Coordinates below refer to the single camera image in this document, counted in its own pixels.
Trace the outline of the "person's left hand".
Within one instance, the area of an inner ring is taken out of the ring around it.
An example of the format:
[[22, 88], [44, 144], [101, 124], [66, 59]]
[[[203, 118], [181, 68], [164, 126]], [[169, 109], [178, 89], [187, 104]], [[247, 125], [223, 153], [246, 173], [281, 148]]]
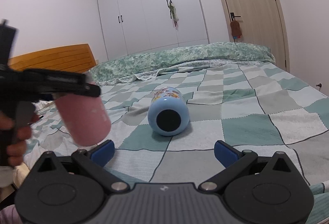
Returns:
[[[19, 166], [23, 162], [23, 155], [27, 150], [26, 140], [32, 136], [31, 125], [39, 121], [39, 116], [34, 113], [29, 123], [16, 130], [15, 143], [6, 145], [6, 164], [10, 167]], [[1, 112], [1, 135], [4, 131], [11, 130], [15, 127], [15, 122], [3, 112]]]

